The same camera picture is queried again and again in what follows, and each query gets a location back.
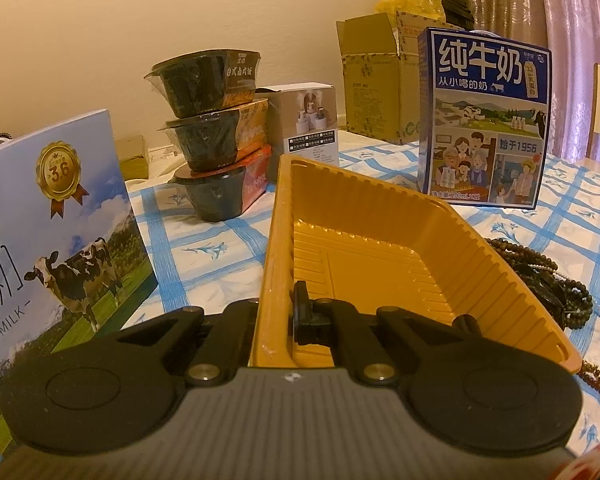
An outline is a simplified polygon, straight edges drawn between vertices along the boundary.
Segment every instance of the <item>yellow plastic bag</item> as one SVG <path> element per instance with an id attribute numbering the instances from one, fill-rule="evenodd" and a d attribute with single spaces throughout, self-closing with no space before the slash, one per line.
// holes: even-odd
<path id="1" fill-rule="evenodd" d="M 386 12 L 389 15 L 389 21 L 393 28 L 397 27 L 395 22 L 396 10 L 419 14 L 425 18 L 440 20 L 441 22 L 446 21 L 442 0 L 380 0 L 376 5 L 376 12 Z"/>

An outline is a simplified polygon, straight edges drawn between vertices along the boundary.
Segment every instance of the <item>wall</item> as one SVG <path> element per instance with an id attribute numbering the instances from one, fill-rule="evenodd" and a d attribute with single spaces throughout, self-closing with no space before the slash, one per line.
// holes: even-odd
<path id="1" fill-rule="evenodd" d="M 142 79 L 208 48 L 262 53 L 258 83 L 334 83 L 344 112 L 336 20 L 378 0 L 0 0 L 0 132 L 20 135 L 95 108 L 116 136 L 171 118 Z"/>

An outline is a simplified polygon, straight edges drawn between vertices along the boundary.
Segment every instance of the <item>table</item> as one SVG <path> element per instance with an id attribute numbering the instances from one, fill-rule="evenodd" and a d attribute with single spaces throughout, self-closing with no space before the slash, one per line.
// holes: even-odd
<path id="1" fill-rule="evenodd" d="M 416 142 L 394 146 L 349 132 L 341 132 L 339 140 L 342 168 L 414 186 Z M 260 293 L 274 186 L 240 218 L 201 222 L 184 190 L 168 183 L 170 171 L 184 163 L 182 156 L 164 153 L 154 161 L 149 181 L 128 186 L 159 282 L 128 326 L 186 304 L 218 313 L 232 301 Z M 535 210 L 472 206 L 456 210 L 484 237 L 531 247 L 554 260 L 560 272 L 588 286 L 594 312 L 583 329 L 567 329 L 567 334 L 580 354 L 600 367 L 600 174 L 548 156 Z M 569 447 L 579 454 L 600 442 L 600 397 L 577 380 L 584 407 Z"/>

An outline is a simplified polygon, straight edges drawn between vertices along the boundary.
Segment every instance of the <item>cow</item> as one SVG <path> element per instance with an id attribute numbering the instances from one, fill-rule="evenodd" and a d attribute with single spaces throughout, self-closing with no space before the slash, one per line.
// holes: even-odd
<path id="1" fill-rule="evenodd" d="M 62 305 L 71 312 L 82 314 L 97 332 L 100 326 L 91 309 L 91 298 L 106 286 L 113 295 L 116 308 L 119 306 L 117 291 L 122 288 L 116 266 L 111 259 L 109 248 L 104 238 L 98 238 L 83 250 L 68 258 L 65 262 L 53 267 L 58 260 L 58 251 L 47 258 L 37 259 L 24 275 L 28 282 L 40 280 Z"/>

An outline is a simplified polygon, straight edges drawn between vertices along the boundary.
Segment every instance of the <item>stack of bowls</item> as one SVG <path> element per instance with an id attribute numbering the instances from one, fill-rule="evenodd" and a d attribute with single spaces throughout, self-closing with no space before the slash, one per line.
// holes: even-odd
<path id="1" fill-rule="evenodd" d="M 267 100 L 253 100 L 259 62 L 257 52 L 205 50 L 158 63 L 145 76 L 177 117 L 164 130 L 187 163 L 172 182 L 186 187 L 204 221 L 241 214 L 266 187 Z"/>

